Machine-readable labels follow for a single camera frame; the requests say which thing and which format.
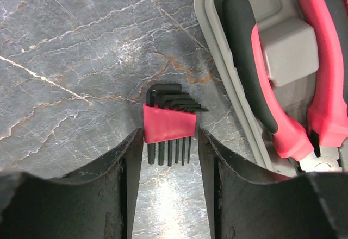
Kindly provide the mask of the pink handled pliers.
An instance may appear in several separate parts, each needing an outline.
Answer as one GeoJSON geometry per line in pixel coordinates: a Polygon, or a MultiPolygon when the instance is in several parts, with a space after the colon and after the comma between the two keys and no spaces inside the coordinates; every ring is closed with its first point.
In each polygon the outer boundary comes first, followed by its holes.
{"type": "Polygon", "coordinates": [[[326,0],[299,0],[313,27],[319,49],[314,99],[308,128],[285,114],[271,88],[249,0],[223,0],[226,38],[254,115],[272,133],[282,158],[292,158],[305,172],[341,171],[338,149],[347,138],[344,101],[344,30],[326,0]]]}

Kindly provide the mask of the grey plastic tool case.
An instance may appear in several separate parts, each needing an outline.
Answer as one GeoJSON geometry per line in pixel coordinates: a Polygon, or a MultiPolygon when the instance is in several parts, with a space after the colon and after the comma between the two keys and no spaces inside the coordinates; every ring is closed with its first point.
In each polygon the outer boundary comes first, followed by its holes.
{"type": "MultiPolygon", "coordinates": [[[[249,0],[256,19],[266,73],[286,115],[308,128],[319,69],[319,49],[313,27],[299,0],[249,0]]],[[[347,15],[342,0],[326,0],[344,30],[344,101],[347,105],[347,15]]],[[[264,124],[254,115],[226,38],[223,0],[194,0],[194,9],[228,97],[241,123],[256,163],[287,176],[303,171],[292,158],[280,157],[264,124]]],[[[338,149],[342,172],[347,166],[347,138],[338,149]]]]}

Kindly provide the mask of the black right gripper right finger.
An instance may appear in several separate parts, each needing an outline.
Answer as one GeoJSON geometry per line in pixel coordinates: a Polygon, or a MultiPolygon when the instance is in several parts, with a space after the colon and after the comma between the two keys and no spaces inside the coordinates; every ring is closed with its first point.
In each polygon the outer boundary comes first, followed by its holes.
{"type": "Polygon", "coordinates": [[[347,174],[286,177],[198,130],[212,238],[347,238],[347,174]]]}

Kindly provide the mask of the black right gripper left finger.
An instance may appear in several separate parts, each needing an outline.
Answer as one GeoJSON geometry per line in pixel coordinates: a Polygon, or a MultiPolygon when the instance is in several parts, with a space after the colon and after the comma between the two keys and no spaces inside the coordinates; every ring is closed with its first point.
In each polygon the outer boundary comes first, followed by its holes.
{"type": "Polygon", "coordinates": [[[1,173],[1,238],[131,238],[143,130],[60,178],[1,173]]]}

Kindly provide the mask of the hex keys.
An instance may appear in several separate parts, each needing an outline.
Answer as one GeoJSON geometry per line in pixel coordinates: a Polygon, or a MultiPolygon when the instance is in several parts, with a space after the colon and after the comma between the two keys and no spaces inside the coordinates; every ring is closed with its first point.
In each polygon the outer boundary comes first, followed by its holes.
{"type": "Polygon", "coordinates": [[[208,112],[181,84],[154,84],[146,92],[143,105],[144,141],[147,161],[170,167],[190,163],[192,137],[198,112],[208,112]]]}

